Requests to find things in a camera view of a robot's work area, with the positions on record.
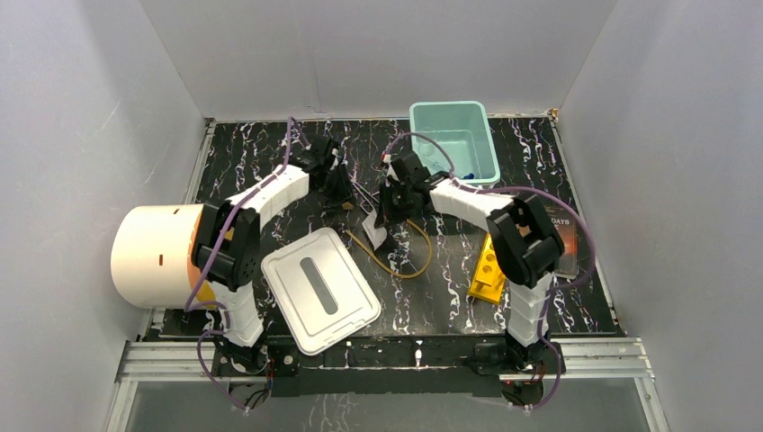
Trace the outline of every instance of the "yellow object with holes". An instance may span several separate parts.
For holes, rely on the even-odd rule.
[[[480,252],[480,261],[474,270],[474,278],[471,280],[469,295],[485,302],[500,304],[501,294],[506,282],[506,277],[498,267],[496,251],[493,250],[493,241],[490,234],[485,236]]]

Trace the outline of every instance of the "black marble table surface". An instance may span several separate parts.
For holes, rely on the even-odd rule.
[[[556,194],[576,207],[570,180],[548,118],[490,119],[498,154],[498,185],[528,185]],[[408,131],[407,120],[306,121],[305,135],[330,136],[342,143],[350,176],[374,189],[382,174],[382,152],[397,133]],[[283,161],[285,122],[220,123],[216,126],[202,173],[196,202],[219,202],[245,190],[270,174]],[[400,280],[381,270],[346,231],[364,239],[360,209],[322,211],[314,193],[293,203],[263,230],[263,257],[313,230],[330,227],[351,255],[381,302],[381,316],[357,336],[479,335],[503,332],[511,307],[507,292],[499,305],[467,296],[485,232],[470,223],[439,214],[422,214],[413,221],[432,236],[435,257],[416,279]],[[426,243],[407,225],[390,230],[393,246],[378,256],[402,273],[413,273],[426,260]],[[589,252],[579,234],[579,266],[588,265]],[[283,315],[261,273],[255,277],[256,305],[271,336],[290,335]],[[580,288],[558,291],[549,311],[552,333],[612,334],[617,331],[598,276]]]

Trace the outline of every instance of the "white enclosure wall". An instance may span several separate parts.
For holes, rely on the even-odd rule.
[[[142,310],[109,254],[177,203],[203,119],[137,0],[0,4],[0,429],[101,430]]]
[[[615,0],[140,0],[193,100],[219,120],[561,106]]]
[[[763,3],[621,0],[561,108],[617,314],[678,431],[761,430]]]

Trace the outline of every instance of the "cylindrical container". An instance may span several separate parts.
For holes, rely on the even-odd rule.
[[[124,299],[140,308],[182,309],[201,272],[191,263],[202,204],[136,207],[121,223],[112,247],[112,279]],[[204,282],[199,300],[213,300]]]

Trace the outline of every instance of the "book cover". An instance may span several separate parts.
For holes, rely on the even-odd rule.
[[[564,243],[564,255],[559,258],[559,270],[556,274],[574,278],[578,275],[578,224],[562,207],[549,205],[546,211]]]

